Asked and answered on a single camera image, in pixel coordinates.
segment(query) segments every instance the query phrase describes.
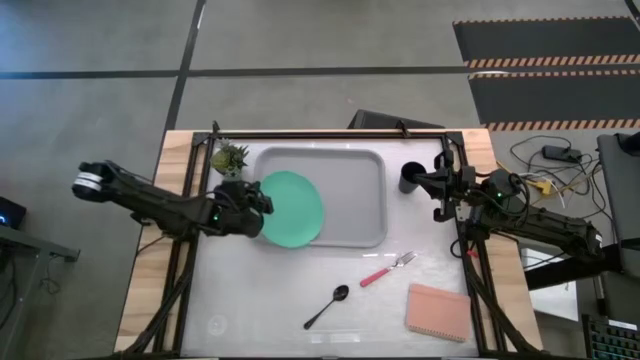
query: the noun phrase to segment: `black metal frame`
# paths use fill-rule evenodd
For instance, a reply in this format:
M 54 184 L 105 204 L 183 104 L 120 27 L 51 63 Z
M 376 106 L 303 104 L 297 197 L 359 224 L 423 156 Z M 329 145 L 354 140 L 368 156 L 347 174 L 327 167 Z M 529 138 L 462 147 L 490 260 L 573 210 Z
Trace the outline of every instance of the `black metal frame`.
M 198 156 L 198 152 L 202 146 L 205 146 L 205 157 L 203 161 L 202 174 L 200 178 L 199 185 L 199 193 L 202 194 L 206 191 L 207 188 L 207 179 L 209 177 L 210 166 L 206 159 L 210 158 L 213 154 L 214 142 L 217 137 L 217 128 L 214 128 L 213 132 L 197 132 L 193 134 L 193 140 L 191 144 L 191 149 L 189 153 L 189 161 L 187 164 L 187 172 L 185 176 L 185 183 L 183 186 L 183 195 L 189 196 L 190 189 L 192 187 L 192 182 L 196 169 L 196 158 Z M 314 131 L 289 131 L 289 132 L 234 132 L 234 131 L 225 131 L 221 132 L 220 135 L 229 139 L 437 139 L 442 142 L 443 148 L 449 148 L 454 146 L 457 150 L 459 161 L 461 165 L 467 165 L 467 157 L 464 148 L 464 141 L 462 138 L 462 133 L 460 132 L 424 132 L 421 131 L 419 133 L 412 133 L 410 131 L 395 131 L 395 130 L 383 130 L 383 131 L 358 131 L 358 130 L 349 130 L 349 131 L 335 131 L 335 132 L 314 132 Z M 458 233 L 460 234 L 460 229 L 462 223 L 456 220 Z M 184 328 L 186 325 L 186 314 L 188 310 L 189 304 L 189 294 L 191 289 L 191 276 L 193 275 L 193 270 L 195 267 L 195 256 L 197 251 L 197 236 L 191 236 L 188 239 L 183 239 L 183 241 L 189 242 L 189 250 L 187 253 L 187 262 L 185 264 L 185 268 L 183 270 L 183 275 L 186 274 L 188 276 L 187 285 L 184 287 L 183 292 L 181 293 L 182 299 L 180 301 L 180 305 L 178 308 L 178 320 L 176 323 L 176 331 L 175 337 L 172 344 L 172 351 L 170 353 L 171 356 L 176 356 L 180 352 L 180 348 L 182 347 L 182 340 L 184 335 Z M 467 244 L 464 241 L 461 241 L 461 249 L 462 251 L 467 251 Z M 175 289 L 174 281 L 176 278 L 176 273 L 178 271 L 177 263 L 178 258 L 180 256 L 180 249 L 182 243 L 175 242 L 171 256 L 169 260 L 169 267 L 167 269 L 167 280 L 165 283 L 165 289 L 163 293 L 163 303 L 168 300 L 172 294 L 172 290 Z M 491 277 L 491 271 L 488 263 L 488 255 L 486 252 L 486 248 L 484 244 L 478 244 L 478 254 L 480 256 L 480 265 L 482 269 L 482 278 L 489 291 L 495 298 L 495 290 L 493 287 L 493 279 Z M 465 270 L 470 266 L 469 263 L 463 261 L 463 267 Z M 478 352 L 483 354 L 489 351 L 486 343 L 486 335 L 484 333 L 484 328 L 482 324 L 482 316 L 480 313 L 480 305 L 477 294 L 474 289 L 467 284 L 467 290 L 472 299 L 472 319 L 473 319 L 473 327 L 474 332 L 476 334 L 476 342 L 478 347 Z M 166 306 L 166 308 L 170 309 L 173 306 L 173 303 Z M 493 329 L 495 332 L 496 345 L 498 346 L 498 351 L 506 351 L 506 346 L 504 342 L 504 334 L 497 326 L 497 323 L 493 321 Z M 160 352 L 163 351 L 164 348 L 164 337 L 166 333 L 166 319 L 163 321 L 162 326 L 159 328 L 158 332 L 155 336 L 155 343 L 153 346 L 153 351 L 156 352 L 150 353 L 149 355 L 159 355 Z

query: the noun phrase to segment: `pink notebook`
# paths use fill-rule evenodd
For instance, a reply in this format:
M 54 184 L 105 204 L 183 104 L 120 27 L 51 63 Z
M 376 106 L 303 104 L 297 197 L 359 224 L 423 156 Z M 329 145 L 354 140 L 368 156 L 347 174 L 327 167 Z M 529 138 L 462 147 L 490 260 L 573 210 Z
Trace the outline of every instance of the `pink notebook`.
M 411 284 L 407 327 L 422 334 L 465 342 L 471 329 L 471 300 L 466 295 Z

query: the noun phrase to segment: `pink fork handle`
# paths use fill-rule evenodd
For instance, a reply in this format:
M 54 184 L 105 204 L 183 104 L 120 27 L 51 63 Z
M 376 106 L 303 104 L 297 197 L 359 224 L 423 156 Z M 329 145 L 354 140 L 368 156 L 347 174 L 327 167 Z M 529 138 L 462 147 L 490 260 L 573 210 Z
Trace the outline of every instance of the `pink fork handle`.
M 375 273 L 375 274 L 369 276 L 368 278 L 360 281 L 360 286 L 362 286 L 362 287 L 368 286 L 372 282 L 380 279 L 382 277 L 382 275 L 388 273 L 389 271 L 391 271 L 391 270 L 389 270 L 389 268 L 384 268 L 384 269 L 378 271 L 377 273 Z

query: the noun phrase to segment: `concrete floor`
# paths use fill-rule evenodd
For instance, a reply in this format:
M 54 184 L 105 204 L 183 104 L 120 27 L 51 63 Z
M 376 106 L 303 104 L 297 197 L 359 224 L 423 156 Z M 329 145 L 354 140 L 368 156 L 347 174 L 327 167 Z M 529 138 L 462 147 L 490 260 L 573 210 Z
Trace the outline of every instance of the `concrete floor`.
M 178 69 L 195 4 L 1 0 L 0 71 Z M 629 13 L 623 0 L 209 0 L 192 68 L 455 66 L 454 20 L 595 15 Z M 63 290 L 39 297 L 24 358 L 111 352 L 140 228 L 122 208 L 75 199 L 70 186 L 81 161 L 111 159 L 152 176 L 174 85 L 0 80 L 0 194 L 27 206 L 25 231 L 82 249 L 78 263 L 52 265 Z M 189 79 L 176 128 L 207 129 L 214 119 L 227 129 L 344 128 L 358 108 L 479 126 L 464 75 L 386 75 Z M 602 132 L 615 131 L 554 133 L 594 153 Z M 508 146 L 531 135 L 493 134 L 497 158 L 522 170 Z M 574 197 L 564 212 L 592 209 Z M 604 217 L 593 221 L 609 233 Z M 573 327 L 541 324 L 545 347 L 579 355 L 556 335 L 573 339 Z

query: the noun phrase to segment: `small succulent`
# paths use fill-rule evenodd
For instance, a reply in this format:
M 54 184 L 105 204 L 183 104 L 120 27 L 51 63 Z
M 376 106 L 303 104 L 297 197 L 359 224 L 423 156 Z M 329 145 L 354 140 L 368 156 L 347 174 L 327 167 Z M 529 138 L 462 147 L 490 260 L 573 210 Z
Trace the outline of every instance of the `small succulent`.
M 239 177 L 242 168 L 247 166 L 244 158 L 249 151 L 248 146 L 236 146 L 229 139 L 218 139 L 219 150 L 211 157 L 211 167 L 227 177 Z

